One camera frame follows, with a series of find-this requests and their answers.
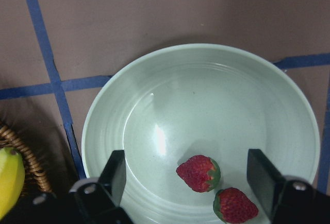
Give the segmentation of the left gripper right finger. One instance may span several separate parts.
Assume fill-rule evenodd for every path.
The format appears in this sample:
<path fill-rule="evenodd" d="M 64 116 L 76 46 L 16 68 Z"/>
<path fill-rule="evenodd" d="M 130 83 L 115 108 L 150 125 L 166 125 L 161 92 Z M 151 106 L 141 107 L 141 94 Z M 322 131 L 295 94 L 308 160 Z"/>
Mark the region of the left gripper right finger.
<path fill-rule="evenodd" d="M 266 216 L 273 220 L 285 178 L 260 149 L 249 149 L 246 177 Z"/>

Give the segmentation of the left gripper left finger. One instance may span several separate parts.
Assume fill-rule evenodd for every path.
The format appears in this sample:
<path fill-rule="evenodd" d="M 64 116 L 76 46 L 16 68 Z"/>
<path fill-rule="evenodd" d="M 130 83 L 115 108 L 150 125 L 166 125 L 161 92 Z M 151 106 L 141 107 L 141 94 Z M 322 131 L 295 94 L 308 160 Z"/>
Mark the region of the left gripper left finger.
<path fill-rule="evenodd" d="M 124 150 L 114 150 L 99 179 L 114 205 L 119 206 L 126 185 L 126 161 Z"/>

